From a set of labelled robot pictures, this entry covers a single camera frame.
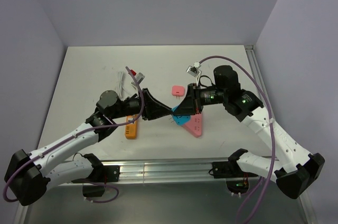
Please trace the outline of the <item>blue plug adapter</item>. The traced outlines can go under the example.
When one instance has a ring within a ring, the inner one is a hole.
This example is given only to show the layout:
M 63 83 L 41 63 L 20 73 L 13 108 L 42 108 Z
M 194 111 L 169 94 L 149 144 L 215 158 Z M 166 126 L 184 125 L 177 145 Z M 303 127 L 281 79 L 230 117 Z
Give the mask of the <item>blue plug adapter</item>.
M 190 121 L 191 116 L 187 115 L 187 116 L 174 116 L 173 114 L 171 114 L 171 118 L 170 118 L 173 122 L 175 122 L 177 125 L 179 126 L 183 126 L 184 124 L 186 124 L 187 122 Z

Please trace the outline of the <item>pink plug adapter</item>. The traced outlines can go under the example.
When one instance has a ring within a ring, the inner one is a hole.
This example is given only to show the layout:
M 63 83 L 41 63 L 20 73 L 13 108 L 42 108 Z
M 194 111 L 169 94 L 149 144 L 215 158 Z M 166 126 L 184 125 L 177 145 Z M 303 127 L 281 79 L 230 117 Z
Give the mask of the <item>pink plug adapter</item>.
M 185 88 L 183 86 L 172 86 L 171 94 L 174 97 L 183 97 L 185 94 Z

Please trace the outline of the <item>pink triangular power strip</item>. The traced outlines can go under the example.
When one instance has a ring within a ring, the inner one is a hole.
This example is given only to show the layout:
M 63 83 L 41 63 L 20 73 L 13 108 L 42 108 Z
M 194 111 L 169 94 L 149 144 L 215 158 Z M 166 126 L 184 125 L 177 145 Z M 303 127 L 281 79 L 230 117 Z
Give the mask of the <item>pink triangular power strip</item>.
M 190 116 L 190 119 L 182 126 L 195 138 L 202 136 L 203 116 L 202 114 L 196 114 Z

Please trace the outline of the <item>orange power strip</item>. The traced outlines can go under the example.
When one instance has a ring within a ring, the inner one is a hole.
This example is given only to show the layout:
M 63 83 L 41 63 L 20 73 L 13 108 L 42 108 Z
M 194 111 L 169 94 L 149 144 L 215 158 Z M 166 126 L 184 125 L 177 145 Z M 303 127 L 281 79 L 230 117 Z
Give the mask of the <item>orange power strip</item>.
M 136 120 L 136 115 L 128 116 L 126 118 L 127 125 L 125 125 L 125 138 L 126 139 L 136 139 L 138 132 L 138 124 Z

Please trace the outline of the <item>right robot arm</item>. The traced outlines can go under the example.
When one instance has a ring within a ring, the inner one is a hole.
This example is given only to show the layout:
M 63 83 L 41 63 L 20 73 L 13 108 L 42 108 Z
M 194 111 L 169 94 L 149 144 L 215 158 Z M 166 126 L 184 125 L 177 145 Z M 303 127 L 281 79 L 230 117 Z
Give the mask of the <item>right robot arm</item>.
M 216 179 L 258 175 L 275 182 L 281 192 L 297 199 L 318 177 L 325 163 L 324 157 L 312 154 L 299 145 L 274 121 L 262 101 L 251 91 L 241 88 L 238 74 L 231 66 L 218 66 L 213 71 L 214 84 L 201 88 L 188 85 L 183 101 L 173 108 L 173 116 L 192 116 L 204 106 L 223 104 L 225 110 L 251 129 L 274 153 L 271 158 L 239 149 L 225 162 L 212 164 Z

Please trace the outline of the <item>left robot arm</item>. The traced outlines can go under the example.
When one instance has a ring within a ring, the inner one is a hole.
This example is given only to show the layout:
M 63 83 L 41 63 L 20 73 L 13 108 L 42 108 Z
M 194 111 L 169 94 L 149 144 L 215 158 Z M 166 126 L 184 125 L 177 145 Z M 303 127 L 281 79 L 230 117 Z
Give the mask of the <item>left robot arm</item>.
M 75 180 L 102 182 L 105 169 L 94 154 L 85 154 L 68 163 L 65 160 L 110 136 L 119 126 L 113 121 L 116 118 L 136 116 L 154 120 L 171 112 L 170 107 L 156 100 L 146 88 L 125 100 L 113 90 L 103 92 L 95 112 L 74 131 L 45 147 L 29 153 L 19 150 L 12 155 L 4 177 L 4 200 L 11 202 L 7 197 L 10 189 L 16 196 L 14 201 L 28 206 L 59 184 Z

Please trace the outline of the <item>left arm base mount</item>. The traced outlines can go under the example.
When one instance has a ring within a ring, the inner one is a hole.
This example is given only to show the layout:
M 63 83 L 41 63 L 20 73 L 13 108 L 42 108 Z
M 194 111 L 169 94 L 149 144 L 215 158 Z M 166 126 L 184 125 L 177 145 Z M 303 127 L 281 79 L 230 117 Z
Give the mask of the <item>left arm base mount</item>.
M 76 179 L 75 184 L 82 183 L 82 195 L 93 203 L 108 203 L 119 196 L 119 190 L 112 183 L 119 181 L 120 166 L 104 165 L 96 178 Z

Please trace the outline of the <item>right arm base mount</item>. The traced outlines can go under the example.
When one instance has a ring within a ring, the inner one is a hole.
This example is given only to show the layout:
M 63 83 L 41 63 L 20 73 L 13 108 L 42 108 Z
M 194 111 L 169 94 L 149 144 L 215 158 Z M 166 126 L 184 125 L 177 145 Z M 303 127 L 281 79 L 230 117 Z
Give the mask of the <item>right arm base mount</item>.
M 227 189 L 231 195 L 242 195 L 248 192 L 249 178 L 257 178 L 258 175 L 242 171 L 236 163 L 230 161 L 212 162 L 208 174 L 214 179 L 225 179 Z

